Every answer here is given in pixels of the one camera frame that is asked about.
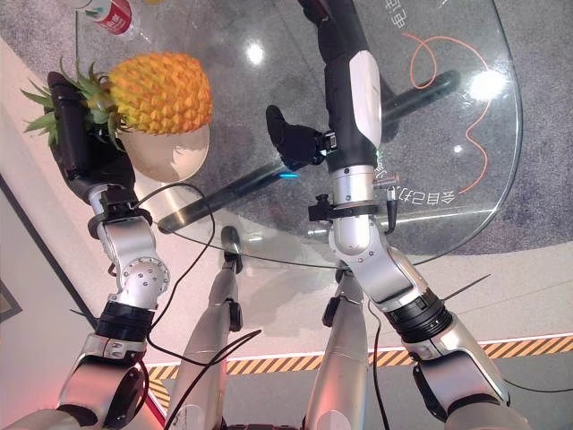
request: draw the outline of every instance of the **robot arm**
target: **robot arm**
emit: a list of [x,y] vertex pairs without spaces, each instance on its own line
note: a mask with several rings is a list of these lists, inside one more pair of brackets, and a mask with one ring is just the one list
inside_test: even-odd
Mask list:
[[380,78],[353,2],[300,3],[318,27],[329,127],[336,136],[326,155],[333,203],[317,198],[319,204],[309,208],[311,219],[332,221],[330,247],[402,338],[417,363],[415,381],[426,406],[448,430],[528,429],[509,408],[495,364],[371,219],[377,210],[373,170],[381,143]]
[[8,429],[122,428],[144,393],[137,366],[145,350],[158,297],[169,271],[158,257],[148,212],[135,207],[134,173],[124,152],[101,130],[86,130],[81,96],[59,73],[50,73],[58,121],[52,148],[64,181],[95,216],[90,233],[115,266],[117,291],[110,294],[60,392],[56,409],[44,409]]

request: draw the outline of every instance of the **orange cable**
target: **orange cable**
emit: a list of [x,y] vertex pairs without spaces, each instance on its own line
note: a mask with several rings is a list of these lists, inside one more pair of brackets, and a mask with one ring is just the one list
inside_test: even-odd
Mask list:
[[[432,49],[428,46],[428,43],[432,42],[434,40],[447,40],[449,42],[458,43],[462,47],[465,47],[465,48],[469,49],[470,51],[472,51],[480,59],[480,61],[483,64],[483,67],[485,68],[486,71],[490,70],[490,68],[487,66],[487,63],[485,62],[485,60],[483,59],[481,54],[479,52],[477,52],[477,50],[475,50],[475,48],[473,48],[472,46],[468,45],[465,42],[462,42],[459,39],[451,38],[449,36],[432,36],[431,38],[427,38],[426,40],[422,40],[422,39],[418,38],[417,36],[415,36],[411,33],[402,33],[402,36],[405,36],[407,38],[411,38],[411,39],[415,40],[416,42],[418,42],[418,47],[415,49],[414,53],[412,54],[412,58],[410,59],[410,82],[418,90],[423,90],[424,88],[432,85],[432,83],[436,79],[436,75],[438,73],[438,65],[436,62],[436,56],[433,53]],[[414,78],[414,61],[415,61],[415,59],[416,59],[416,57],[417,57],[417,55],[420,52],[420,49],[422,47],[428,52],[428,54],[430,55],[430,57],[432,59],[433,73],[432,73],[432,78],[426,84],[418,85],[417,83],[415,83],[415,78]],[[468,139],[483,155],[483,168],[482,168],[482,171],[481,171],[479,177],[472,184],[459,190],[458,191],[459,194],[467,193],[469,190],[474,188],[482,180],[483,175],[485,175],[485,170],[487,169],[487,166],[488,166],[487,152],[485,152],[485,149],[483,148],[482,145],[480,145],[474,138],[472,138],[472,136],[470,136],[470,132],[472,130],[474,130],[474,128],[483,120],[483,118],[485,117],[485,115],[487,114],[487,112],[490,109],[491,103],[492,103],[492,101],[488,100],[487,105],[485,106],[485,109],[483,110],[483,112],[479,116],[479,118],[477,118],[477,120],[475,120],[475,122],[473,124],[471,124],[469,127],[467,127],[467,129],[466,129],[466,139]]]

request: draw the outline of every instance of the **pineapple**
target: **pineapple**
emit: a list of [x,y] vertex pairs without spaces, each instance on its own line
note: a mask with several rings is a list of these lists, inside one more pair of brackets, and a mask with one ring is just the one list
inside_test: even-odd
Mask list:
[[[77,81],[62,75],[86,99],[89,122],[107,125],[114,144],[117,129],[140,130],[151,134],[186,133],[210,121],[211,97],[207,75],[195,58],[171,52],[139,55],[123,61],[108,75],[94,73],[88,77],[76,64]],[[56,124],[49,89],[34,85],[39,95],[23,94],[48,110],[31,122],[26,131],[43,129],[55,142]]]

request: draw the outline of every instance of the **glass tabletop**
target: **glass tabletop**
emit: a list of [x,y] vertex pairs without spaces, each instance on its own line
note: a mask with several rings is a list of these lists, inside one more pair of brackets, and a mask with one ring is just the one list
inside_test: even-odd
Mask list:
[[[166,50],[198,58],[210,79],[213,115],[204,163],[188,182],[205,194],[225,191],[218,229],[234,225],[251,256],[332,266],[329,224],[310,222],[307,210],[316,195],[331,194],[326,163],[289,171],[265,121],[273,104],[291,124],[328,129],[316,29],[299,4],[131,3],[137,28],[128,39],[79,14],[82,63],[95,60],[97,70],[109,70],[130,56]],[[509,192],[521,143],[509,48],[492,0],[355,3],[381,72],[376,177],[399,176],[398,224],[388,239],[422,262],[478,234]],[[161,185],[137,173],[139,196]],[[384,207],[385,192],[378,197]],[[197,199],[172,188],[147,207],[164,231],[204,242],[210,221],[192,215]],[[377,220],[385,228],[386,216]],[[472,253],[471,243],[464,252]]]

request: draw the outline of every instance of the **white wall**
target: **white wall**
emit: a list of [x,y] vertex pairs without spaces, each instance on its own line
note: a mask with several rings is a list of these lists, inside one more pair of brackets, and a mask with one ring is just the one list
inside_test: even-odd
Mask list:
[[[52,408],[91,326],[0,193],[0,277],[22,311],[0,323],[0,428]],[[147,408],[130,428],[158,428]]]

